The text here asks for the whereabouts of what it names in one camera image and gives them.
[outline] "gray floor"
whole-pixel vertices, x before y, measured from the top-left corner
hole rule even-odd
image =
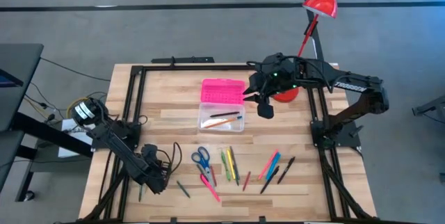
[[[303,0],[0,0],[0,6],[87,6]],[[443,1],[443,0],[339,0]],[[445,94],[445,8],[341,8],[318,25],[325,59],[343,70],[385,80],[391,108],[359,120],[366,171],[379,217],[443,223],[445,130],[411,108]],[[303,9],[0,13],[0,42],[39,42],[43,56],[82,72],[110,77],[115,63],[170,56],[214,56],[218,62],[295,54],[307,25]],[[310,45],[304,56],[314,57]],[[42,62],[33,80],[55,105],[106,82]],[[33,88],[29,95],[38,98]],[[353,102],[357,99],[349,95]],[[21,110],[39,117],[28,105]],[[32,145],[28,138],[25,143]],[[53,223],[77,217],[88,171],[40,174],[33,202],[13,202],[26,164],[16,163],[0,195],[0,223]]]

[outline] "wooden plank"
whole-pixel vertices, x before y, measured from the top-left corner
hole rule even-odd
[[[111,113],[122,114],[130,68],[131,65],[125,64],[115,66],[106,102]],[[312,146],[309,130],[311,112],[306,90],[301,89],[297,98],[290,103],[279,103],[272,99],[275,109],[272,120],[258,117],[257,105],[246,102],[243,133],[204,133],[197,130],[202,80],[240,79],[248,84],[250,74],[252,71],[162,71],[147,74],[141,115],[146,115],[148,121],[143,125],[137,151],[143,144],[152,143],[171,154],[172,144],[178,142],[183,159],[170,178],[167,189],[161,194],[154,195],[145,187],[143,199],[139,202],[139,185],[130,182],[124,221],[169,221],[172,216],[178,217],[179,221],[188,222],[257,221],[258,216],[266,216],[268,221],[329,220],[318,152]],[[325,91],[325,95],[330,113],[338,113],[348,106],[343,90],[335,88],[332,94]],[[316,92],[315,97],[320,109]],[[236,155],[241,176],[240,186],[232,179],[227,181],[220,158],[220,152],[230,145]],[[210,162],[218,182],[216,191],[221,202],[217,202],[203,185],[199,178],[200,172],[191,161],[191,154],[199,146],[204,146],[210,153]],[[275,149],[282,154],[278,162],[280,172],[266,191],[259,194],[265,180],[258,180],[258,175]],[[338,153],[346,187],[365,211],[375,215],[362,159],[348,148],[339,148]],[[97,204],[107,155],[108,150],[94,154],[80,218]],[[278,185],[279,176],[293,156],[296,156],[295,163]],[[159,158],[166,159],[164,154],[159,154]],[[242,184],[249,171],[251,176],[248,186],[242,191]],[[108,187],[110,174],[111,169],[108,171],[105,189]],[[186,187],[191,195],[190,199],[177,186],[177,180]],[[337,190],[333,185],[332,188],[337,212],[341,215]],[[119,196],[120,190],[116,193],[112,216],[116,215]]]

